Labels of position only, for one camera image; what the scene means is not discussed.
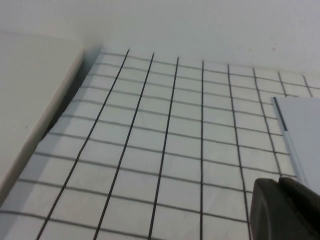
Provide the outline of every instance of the white wall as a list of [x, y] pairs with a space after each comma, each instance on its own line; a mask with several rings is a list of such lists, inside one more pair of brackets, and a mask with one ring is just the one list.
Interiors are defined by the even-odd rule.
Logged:
[[320, 74], [319, 0], [2, 0], [0, 28]]

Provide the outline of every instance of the dark gray plastic object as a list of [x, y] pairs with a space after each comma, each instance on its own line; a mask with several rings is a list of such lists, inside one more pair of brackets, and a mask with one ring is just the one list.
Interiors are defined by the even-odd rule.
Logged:
[[258, 178], [250, 224], [253, 240], [320, 240], [320, 196], [288, 177]]

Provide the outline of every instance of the grid paper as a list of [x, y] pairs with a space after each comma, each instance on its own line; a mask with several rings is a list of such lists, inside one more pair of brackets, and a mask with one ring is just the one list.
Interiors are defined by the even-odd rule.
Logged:
[[3, 239], [251, 239], [255, 179], [296, 178], [271, 98], [319, 86], [156, 56], [100, 53], [2, 205]]

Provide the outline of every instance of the black object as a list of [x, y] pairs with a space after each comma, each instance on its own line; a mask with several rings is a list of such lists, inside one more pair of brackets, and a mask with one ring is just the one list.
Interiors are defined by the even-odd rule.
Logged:
[[253, 240], [320, 240], [320, 196], [288, 177], [258, 178], [250, 223]]

